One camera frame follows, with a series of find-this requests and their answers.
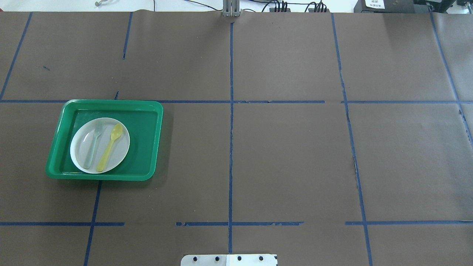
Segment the yellow plastic spoon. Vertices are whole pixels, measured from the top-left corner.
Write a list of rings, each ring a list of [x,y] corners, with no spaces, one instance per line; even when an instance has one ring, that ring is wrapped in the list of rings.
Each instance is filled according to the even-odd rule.
[[[115,141],[121,137],[122,133],[123,133],[123,126],[120,123],[117,123],[115,126],[113,126],[112,131],[110,133],[110,139],[109,139],[108,145],[105,148],[105,151],[103,152],[100,158],[100,161],[98,162],[98,165],[96,167],[96,170],[99,173],[105,170],[113,145]]]

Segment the green plastic tray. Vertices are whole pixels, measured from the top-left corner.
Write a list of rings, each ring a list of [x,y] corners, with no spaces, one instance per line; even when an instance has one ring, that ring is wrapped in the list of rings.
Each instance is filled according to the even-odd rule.
[[[122,122],[130,135],[125,159],[103,174],[87,174],[79,170],[70,157],[69,147],[76,132],[88,121],[109,117]],[[145,181],[156,170],[163,107],[148,100],[68,101],[62,108],[45,173],[61,180]]]

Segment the black power strip left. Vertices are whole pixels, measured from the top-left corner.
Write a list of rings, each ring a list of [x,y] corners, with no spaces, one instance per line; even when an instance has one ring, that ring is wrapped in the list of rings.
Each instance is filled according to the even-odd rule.
[[[274,4],[274,7],[269,7],[269,12],[272,12],[272,13],[286,13],[286,12],[290,12],[290,9],[288,7],[288,2],[284,1],[284,0],[271,0],[269,2],[270,3],[273,3]]]

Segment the black power strip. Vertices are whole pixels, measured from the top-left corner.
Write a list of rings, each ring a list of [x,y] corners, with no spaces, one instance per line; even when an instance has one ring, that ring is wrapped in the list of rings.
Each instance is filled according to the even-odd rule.
[[[305,12],[308,13],[327,13],[329,12],[328,7],[324,4],[322,0],[319,2],[311,2],[306,6]]]
[[[286,13],[286,12],[290,12],[290,9],[288,7],[288,2],[284,1],[284,0],[271,0],[269,2],[270,3],[273,3],[274,4],[274,7],[269,7],[269,12],[272,12],[272,13]]]

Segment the white round plate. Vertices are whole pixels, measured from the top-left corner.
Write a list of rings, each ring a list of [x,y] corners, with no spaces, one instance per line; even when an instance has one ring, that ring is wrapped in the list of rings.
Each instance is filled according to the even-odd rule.
[[[69,147],[69,153],[72,162],[79,170],[87,174],[103,174],[116,168],[125,159],[130,146],[130,135],[126,126],[122,122],[109,117],[100,117],[97,119],[100,119],[103,122],[103,133],[98,138],[93,162],[90,169],[84,169],[83,166],[85,158],[87,157],[87,153],[89,151],[89,147],[92,142],[93,132],[96,127],[96,119],[88,121],[83,126],[81,126],[81,128],[76,132],[76,134],[74,134]],[[96,167],[101,159],[103,152],[105,151],[105,148],[108,145],[112,128],[117,123],[120,123],[123,126],[123,133],[113,145],[105,170],[99,173],[96,170]]]

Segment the black power strip right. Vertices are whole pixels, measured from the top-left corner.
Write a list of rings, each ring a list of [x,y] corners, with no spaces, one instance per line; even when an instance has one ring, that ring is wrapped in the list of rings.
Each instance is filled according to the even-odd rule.
[[[327,13],[329,12],[328,7],[324,4],[322,0],[319,2],[311,2],[306,6],[305,12],[308,13]]]

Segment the pale green plastic fork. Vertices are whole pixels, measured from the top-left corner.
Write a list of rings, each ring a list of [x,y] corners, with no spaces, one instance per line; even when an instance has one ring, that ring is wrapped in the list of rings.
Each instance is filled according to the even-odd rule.
[[[98,138],[103,133],[103,122],[100,119],[96,119],[95,121],[96,121],[96,124],[95,124],[96,127],[93,132],[93,138],[92,138],[92,142],[87,153],[87,157],[85,158],[85,162],[83,166],[84,169],[90,169],[93,162],[93,157],[95,154]]]

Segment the black computer box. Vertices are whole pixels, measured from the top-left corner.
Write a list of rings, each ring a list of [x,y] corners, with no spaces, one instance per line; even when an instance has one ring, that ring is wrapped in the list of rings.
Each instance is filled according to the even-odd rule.
[[[354,13],[429,13],[429,7],[418,0],[358,0],[353,8]]]

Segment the aluminium frame post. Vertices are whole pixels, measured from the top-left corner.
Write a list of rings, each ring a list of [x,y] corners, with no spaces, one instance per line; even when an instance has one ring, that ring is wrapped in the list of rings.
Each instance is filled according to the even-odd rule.
[[[223,17],[239,17],[241,15],[240,0],[222,1]]]

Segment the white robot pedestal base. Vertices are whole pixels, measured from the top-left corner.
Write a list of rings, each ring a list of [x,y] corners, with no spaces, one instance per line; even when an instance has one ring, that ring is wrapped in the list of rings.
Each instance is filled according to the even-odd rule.
[[[277,266],[273,254],[207,254],[185,255],[181,266]]]

